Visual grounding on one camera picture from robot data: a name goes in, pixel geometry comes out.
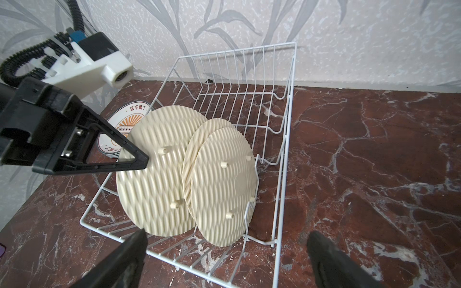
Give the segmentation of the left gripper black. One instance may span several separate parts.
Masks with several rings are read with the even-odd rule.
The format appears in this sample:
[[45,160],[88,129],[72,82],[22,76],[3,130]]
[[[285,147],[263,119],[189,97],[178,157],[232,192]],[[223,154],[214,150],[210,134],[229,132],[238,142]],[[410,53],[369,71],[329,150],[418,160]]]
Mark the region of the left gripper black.
[[[127,136],[147,107],[122,107],[108,120],[78,96],[34,78],[1,85],[1,165],[45,175],[142,170],[149,156]],[[96,149],[117,162],[91,163]]]

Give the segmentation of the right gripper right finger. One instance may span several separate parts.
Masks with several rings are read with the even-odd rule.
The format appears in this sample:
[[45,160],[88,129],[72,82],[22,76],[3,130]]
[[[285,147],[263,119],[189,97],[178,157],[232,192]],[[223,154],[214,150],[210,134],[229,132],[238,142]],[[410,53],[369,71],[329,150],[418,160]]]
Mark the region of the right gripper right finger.
[[307,240],[315,283],[319,288],[381,288],[383,285],[318,231]]

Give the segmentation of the green woven plate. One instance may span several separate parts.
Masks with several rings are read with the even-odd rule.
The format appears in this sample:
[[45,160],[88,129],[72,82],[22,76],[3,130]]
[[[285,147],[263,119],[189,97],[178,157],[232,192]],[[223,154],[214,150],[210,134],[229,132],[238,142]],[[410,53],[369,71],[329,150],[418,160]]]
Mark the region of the green woven plate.
[[182,187],[182,166],[194,132],[206,117],[185,106],[165,106],[138,122],[128,140],[149,157],[145,169],[117,172],[116,188],[128,218],[155,236],[194,227]]
[[210,135],[222,128],[235,128],[235,126],[228,120],[222,118],[213,118],[205,121],[194,133],[190,139],[186,153],[184,156],[182,166],[182,188],[184,193],[184,199],[187,204],[187,209],[190,215],[195,218],[192,210],[192,194],[191,194],[191,183],[192,183],[192,172],[196,163],[198,153],[208,139]]

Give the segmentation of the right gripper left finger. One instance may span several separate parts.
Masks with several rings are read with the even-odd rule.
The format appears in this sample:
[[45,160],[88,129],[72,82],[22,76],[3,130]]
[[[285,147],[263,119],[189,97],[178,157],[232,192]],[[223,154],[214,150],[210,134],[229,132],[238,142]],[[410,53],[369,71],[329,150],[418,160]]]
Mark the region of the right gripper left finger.
[[147,249],[146,232],[141,229],[72,284],[73,288],[137,288]]

